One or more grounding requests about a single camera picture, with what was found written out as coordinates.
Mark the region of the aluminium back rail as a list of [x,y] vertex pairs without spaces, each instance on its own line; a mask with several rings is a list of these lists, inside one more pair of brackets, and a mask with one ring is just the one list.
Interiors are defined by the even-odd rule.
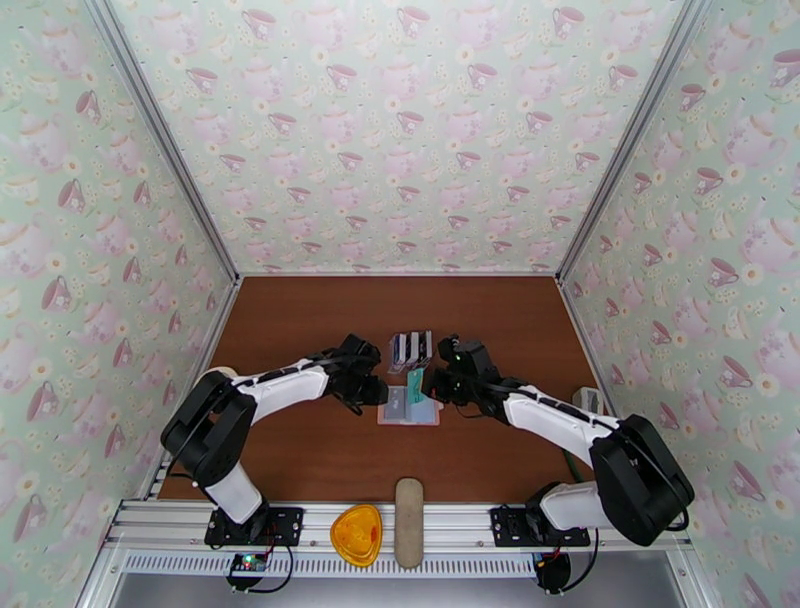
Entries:
[[479,271],[415,271],[404,270],[402,272],[375,271],[365,272],[344,271],[314,271],[314,272],[245,272],[238,271],[237,276],[244,280],[247,278],[546,278],[556,279],[557,272],[479,272]]

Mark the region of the orange triangular plastic lid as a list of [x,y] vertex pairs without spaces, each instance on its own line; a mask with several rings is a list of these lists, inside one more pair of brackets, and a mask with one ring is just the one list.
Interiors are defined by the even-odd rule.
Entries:
[[334,520],[329,536],[333,548],[344,561],[367,568],[376,561],[381,550],[381,513],[372,504],[352,506]]

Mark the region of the small green circuit board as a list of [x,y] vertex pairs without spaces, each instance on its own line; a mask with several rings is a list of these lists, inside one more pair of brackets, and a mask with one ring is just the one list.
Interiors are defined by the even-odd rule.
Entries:
[[236,553],[232,558],[228,577],[263,578],[268,560],[265,553]]

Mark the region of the small white box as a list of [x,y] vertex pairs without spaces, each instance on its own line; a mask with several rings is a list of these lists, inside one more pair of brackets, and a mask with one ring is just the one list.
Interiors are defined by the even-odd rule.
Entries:
[[573,393],[572,404],[595,415],[606,413],[603,395],[599,389],[594,387],[580,387]]

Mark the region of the aluminium side rail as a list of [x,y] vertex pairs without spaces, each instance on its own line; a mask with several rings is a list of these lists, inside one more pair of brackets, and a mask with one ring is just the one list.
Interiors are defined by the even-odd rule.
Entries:
[[[220,297],[212,322],[208,326],[206,335],[201,343],[200,350],[190,368],[188,379],[178,392],[177,400],[167,415],[166,421],[158,428],[158,431],[156,432],[157,439],[160,439],[161,433],[164,430],[167,422],[172,415],[177,412],[183,399],[191,391],[194,382],[209,367],[209,364],[221,340],[225,326],[236,303],[243,281],[244,279],[241,276],[237,276],[233,282],[225,288],[223,295]],[[154,459],[151,463],[150,469],[146,473],[144,481],[137,491],[137,499],[147,501],[150,499],[156,499],[158,497],[160,487],[163,485],[163,479],[165,478],[166,471],[169,469],[171,462],[171,452],[164,448],[161,443],[158,443],[157,451],[154,453]]]
[[641,280],[623,276],[610,283],[597,276],[562,285],[570,319],[596,381],[602,411],[618,418],[637,414],[654,421],[658,387]]

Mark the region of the aluminium profile front rail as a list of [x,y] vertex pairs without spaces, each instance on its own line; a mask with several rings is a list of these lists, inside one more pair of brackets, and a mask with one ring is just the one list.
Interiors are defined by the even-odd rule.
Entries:
[[[299,502],[304,510],[297,549],[333,553],[330,527],[351,505]],[[488,503],[427,503],[424,506],[424,554],[539,552],[539,547],[497,547]],[[124,500],[105,538],[107,546],[138,549],[205,550],[214,507],[199,500]]]

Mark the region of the aluminium corner post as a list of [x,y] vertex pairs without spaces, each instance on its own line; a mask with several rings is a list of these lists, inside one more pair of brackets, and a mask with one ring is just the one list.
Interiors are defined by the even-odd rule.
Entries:
[[653,117],[666,95],[671,79],[677,72],[688,47],[702,26],[715,0],[681,0],[672,29],[662,46],[654,68],[639,94],[634,110],[621,134],[619,143],[611,156],[599,185],[592,193],[591,201],[581,220],[554,279],[561,292],[566,292],[569,273],[577,263],[579,254],[587,243],[591,230],[599,221],[606,204],[621,181],[637,146],[647,133]]
[[111,0],[82,0],[82,3],[112,58],[112,63],[123,85],[131,95],[160,158],[166,163],[170,176],[177,184],[178,191],[188,203],[195,220],[199,223],[210,250],[223,268],[228,282],[238,286],[241,283],[241,275],[227,247],[223,244],[220,231],[206,208],[180,147],[148,83],[143,62],[137,57],[131,46]]

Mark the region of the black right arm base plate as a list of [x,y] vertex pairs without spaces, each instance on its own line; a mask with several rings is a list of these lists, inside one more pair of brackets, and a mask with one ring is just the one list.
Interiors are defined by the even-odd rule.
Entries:
[[555,528],[538,507],[500,505],[489,511],[498,548],[582,548],[592,544],[585,528]]

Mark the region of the beige oblong pad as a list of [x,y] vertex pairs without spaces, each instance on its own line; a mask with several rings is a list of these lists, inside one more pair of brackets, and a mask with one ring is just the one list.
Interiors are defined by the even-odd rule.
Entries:
[[417,568],[423,561],[424,488],[415,478],[401,478],[395,486],[393,553],[405,570]]

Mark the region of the translucent plastic case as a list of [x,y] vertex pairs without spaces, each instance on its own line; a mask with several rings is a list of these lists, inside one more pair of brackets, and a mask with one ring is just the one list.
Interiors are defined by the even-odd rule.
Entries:
[[[440,406],[440,412],[439,412],[439,424],[440,424],[441,412],[442,412],[442,411],[443,411],[443,409],[444,409],[444,405],[443,405],[443,404],[441,404],[440,402],[437,402],[437,403],[438,403],[438,404],[439,404],[439,406]],[[404,421],[392,421],[392,420],[387,420],[387,419],[385,418],[385,415],[384,415],[385,405],[382,405],[382,406],[379,406],[379,407],[378,407],[378,413],[377,413],[377,424],[378,424],[378,425],[384,425],[384,426],[414,426],[414,427],[427,427],[427,426],[431,426],[431,427],[435,427],[435,426],[432,426],[432,425],[415,425],[415,424],[412,424],[412,423],[409,421],[409,417],[408,417],[408,406],[409,406],[408,404],[407,404],[407,407],[406,407],[406,419],[405,419]]]

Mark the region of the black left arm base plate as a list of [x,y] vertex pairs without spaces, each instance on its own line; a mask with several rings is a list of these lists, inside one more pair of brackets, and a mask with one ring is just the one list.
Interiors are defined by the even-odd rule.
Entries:
[[212,549],[226,546],[296,547],[303,527],[304,510],[299,507],[260,506],[243,523],[224,510],[212,511],[204,543]]

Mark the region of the clear acrylic card stand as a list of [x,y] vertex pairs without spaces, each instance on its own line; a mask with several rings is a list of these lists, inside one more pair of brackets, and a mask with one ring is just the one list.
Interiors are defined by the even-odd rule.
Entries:
[[389,343],[389,346],[390,346],[390,362],[389,362],[388,371],[391,374],[402,374],[402,373],[407,373],[407,372],[409,372],[409,371],[411,371],[412,369],[415,369],[415,368],[425,368],[430,363],[429,362],[427,365],[420,365],[417,362],[417,359],[418,359],[418,338],[419,338],[419,333],[421,331],[424,331],[424,330],[416,330],[416,331],[410,331],[410,332],[405,332],[404,333],[405,336],[406,336],[406,360],[405,360],[404,365],[400,369],[396,369],[396,368],[392,367],[392,363],[391,363],[391,341],[392,341],[392,339],[390,340],[390,343]]

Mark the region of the black round device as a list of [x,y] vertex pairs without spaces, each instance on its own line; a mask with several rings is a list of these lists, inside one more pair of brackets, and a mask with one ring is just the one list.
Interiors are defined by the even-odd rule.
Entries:
[[547,594],[560,594],[570,581],[571,560],[566,553],[534,553],[533,566],[536,584]]

